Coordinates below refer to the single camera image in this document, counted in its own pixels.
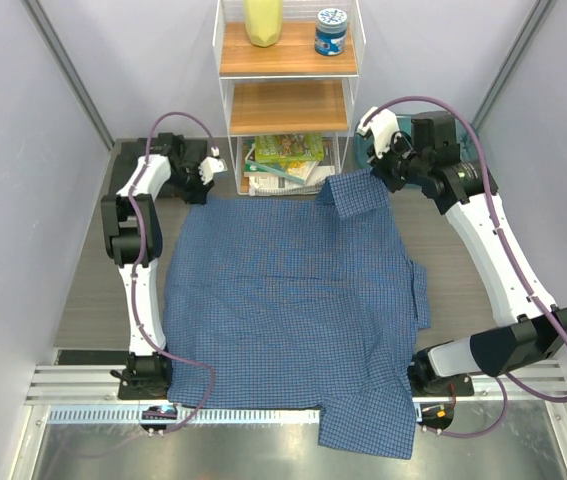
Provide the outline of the blue plaid long sleeve shirt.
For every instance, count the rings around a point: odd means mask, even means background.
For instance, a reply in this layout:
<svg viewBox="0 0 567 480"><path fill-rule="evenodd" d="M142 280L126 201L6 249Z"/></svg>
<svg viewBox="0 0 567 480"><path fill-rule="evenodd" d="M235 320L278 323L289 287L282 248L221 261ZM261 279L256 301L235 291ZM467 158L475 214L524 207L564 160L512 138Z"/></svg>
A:
<svg viewBox="0 0 567 480"><path fill-rule="evenodd" d="M320 411L320 445L408 459L408 367L430 325L425 269L368 170L309 200L193 206L168 267L168 397L221 409Z"/></svg>

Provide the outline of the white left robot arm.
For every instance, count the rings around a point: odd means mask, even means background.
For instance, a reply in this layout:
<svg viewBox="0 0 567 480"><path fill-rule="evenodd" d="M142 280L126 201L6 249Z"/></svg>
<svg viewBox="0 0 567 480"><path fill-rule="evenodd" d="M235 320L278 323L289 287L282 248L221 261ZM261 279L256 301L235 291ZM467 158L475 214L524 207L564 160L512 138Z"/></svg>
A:
<svg viewBox="0 0 567 480"><path fill-rule="evenodd" d="M175 196L203 204L214 185L204 184L199 166L208 142L160 133L152 140L125 141L115 155L108 193L100 201L105 250L124 285L130 324L125 367L119 380L121 400L168 397L176 385L158 300L158 260L163 235L155 202Z"/></svg>

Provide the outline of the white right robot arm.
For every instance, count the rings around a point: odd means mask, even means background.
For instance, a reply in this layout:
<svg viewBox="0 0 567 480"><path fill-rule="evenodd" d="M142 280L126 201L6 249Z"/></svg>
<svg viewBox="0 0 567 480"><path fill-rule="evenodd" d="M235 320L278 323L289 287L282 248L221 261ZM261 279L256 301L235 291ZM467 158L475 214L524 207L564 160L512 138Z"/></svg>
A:
<svg viewBox="0 0 567 480"><path fill-rule="evenodd" d="M357 132L371 138L373 174L396 192L420 187L464 243L484 284L494 328L419 351L410 375L435 395L452 380L480 372L498 377L552 358L567 335L567 307L540 284L512 235L497 185L477 160L465 161L456 120L443 111L418 114L410 132L389 110L370 110Z"/></svg>

